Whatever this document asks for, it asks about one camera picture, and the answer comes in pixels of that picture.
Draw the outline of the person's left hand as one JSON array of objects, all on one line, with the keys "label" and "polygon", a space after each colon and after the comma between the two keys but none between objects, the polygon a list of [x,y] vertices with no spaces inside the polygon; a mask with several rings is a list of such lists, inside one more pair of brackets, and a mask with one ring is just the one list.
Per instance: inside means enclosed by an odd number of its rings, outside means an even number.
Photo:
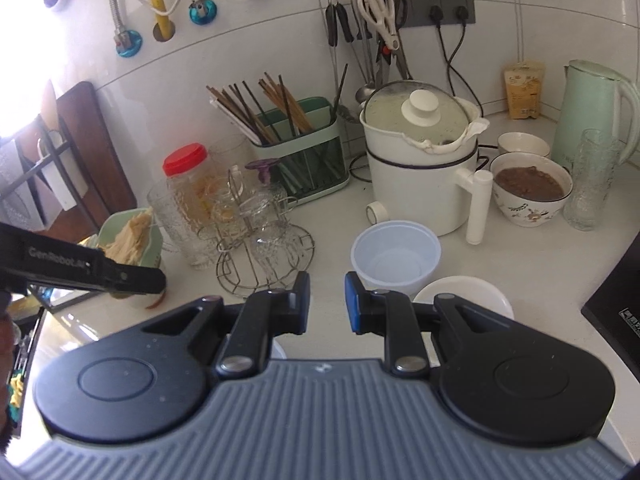
[{"label": "person's left hand", "polygon": [[12,422],[10,419],[9,403],[11,395],[9,393],[9,380],[13,370],[13,348],[14,335],[13,323],[6,313],[1,315],[0,334],[0,448],[1,455],[6,455],[6,449],[12,438]]}]

